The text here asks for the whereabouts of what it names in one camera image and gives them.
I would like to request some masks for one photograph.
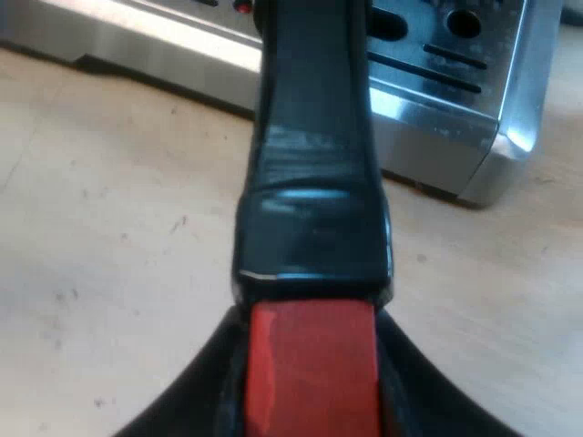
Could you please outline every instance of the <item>black plastic housing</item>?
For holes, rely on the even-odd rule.
[[[393,261],[373,149],[368,2],[255,7],[263,35],[261,98],[237,214],[236,300],[384,305]]]

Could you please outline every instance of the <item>light wood surface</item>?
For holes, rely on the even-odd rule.
[[[562,30],[540,147],[492,208],[385,182],[390,312],[533,436],[583,435],[582,47]],[[0,50],[0,435],[111,434],[186,366],[231,303],[250,136],[196,101]]]

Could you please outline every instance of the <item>black curved edge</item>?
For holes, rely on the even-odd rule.
[[[376,330],[384,435],[519,435],[460,392],[384,310]],[[190,366],[116,437],[244,437],[248,336],[246,316],[231,308]]]
[[[377,314],[376,330],[383,348],[379,351],[383,404],[392,404],[398,409],[398,417],[404,418],[401,421],[401,424],[404,423],[401,435],[520,435],[459,391],[413,345],[384,310]]]
[[[189,367],[116,437],[243,437],[248,324],[232,307]]]
[[[235,300],[391,298],[362,0],[270,0],[232,264]]]

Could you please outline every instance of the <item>stainless steel toaster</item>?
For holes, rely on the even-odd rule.
[[[373,0],[383,170],[469,204],[495,201],[537,142],[561,3]],[[251,9],[251,0],[0,0],[0,38],[252,110],[261,39]]]

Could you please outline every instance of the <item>metal surface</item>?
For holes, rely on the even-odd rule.
[[[469,203],[491,203],[536,143],[561,2],[373,3],[371,102],[382,167]],[[93,56],[255,106],[261,41],[251,16],[230,0],[0,5],[0,35],[14,45],[72,63]]]

